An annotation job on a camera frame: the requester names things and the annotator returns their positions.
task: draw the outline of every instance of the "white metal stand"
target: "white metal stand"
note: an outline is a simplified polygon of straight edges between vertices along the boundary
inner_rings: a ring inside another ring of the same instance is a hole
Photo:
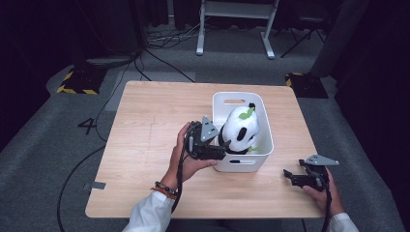
[[[262,19],[268,19],[268,25],[266,26],[266,31],[260,33],[262,42],[265,45],[268,58],[274,59],[275,53],[272,50],[271,43],[269,42],[269,34],[271,32],[272,23],[274,22],[277,8],[278,8],[278,0],[276,0],[274,4],[213,2],[213,1],[202,0],[200,28],[199,28],[198,45],[196,48],[196,54],[203,55],[204,53],[205,15],[262,18]]]

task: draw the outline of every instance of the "wooden table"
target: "wooden table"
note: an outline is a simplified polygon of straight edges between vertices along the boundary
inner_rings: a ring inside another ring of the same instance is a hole
[[[290,184],[283,169],[306,174],[298,159],[316,154],[295,95],[285,86],[127,83],[86,208],[90,218],[128,218],[165,173],[181,127],[212,118],[216,92],[252,92],[265,104],[274,151],[257,172],[213,167],[184,183],[174,218],[319,218],[316,204]]]

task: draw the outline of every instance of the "white plastic basket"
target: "white plastic basket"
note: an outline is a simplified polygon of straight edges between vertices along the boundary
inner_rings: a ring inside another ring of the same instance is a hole
[[[215,169],[221,172],[255,172],[263,164],[265,159],[274,151],[271,128],[265,105],[262,99],[247,92],[218,92],[213,97],[213,124],[220,131],[225,124],[230,112],[239,106],[255,104],[255,112],[259,121],[259,134],[252,147],[260,150],[246,153],[245,155],[227,154],[223,160],[218,160]]]

